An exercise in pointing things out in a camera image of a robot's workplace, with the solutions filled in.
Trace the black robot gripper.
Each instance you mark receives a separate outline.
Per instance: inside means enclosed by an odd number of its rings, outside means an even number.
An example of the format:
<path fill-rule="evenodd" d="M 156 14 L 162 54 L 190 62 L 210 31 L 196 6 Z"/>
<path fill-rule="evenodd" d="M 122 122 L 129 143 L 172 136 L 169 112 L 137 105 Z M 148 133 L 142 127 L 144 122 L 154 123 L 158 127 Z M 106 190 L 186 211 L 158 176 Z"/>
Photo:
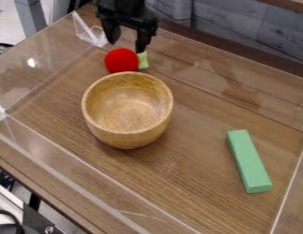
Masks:
<path fill-rule="evenodd" d="M 156 36 L 157 16 L 145 6 L 145 0 L 93 0 L 109 44 L 121 35 L 121 27 L 137 29 L 136 53 L 142 53 Z"/>

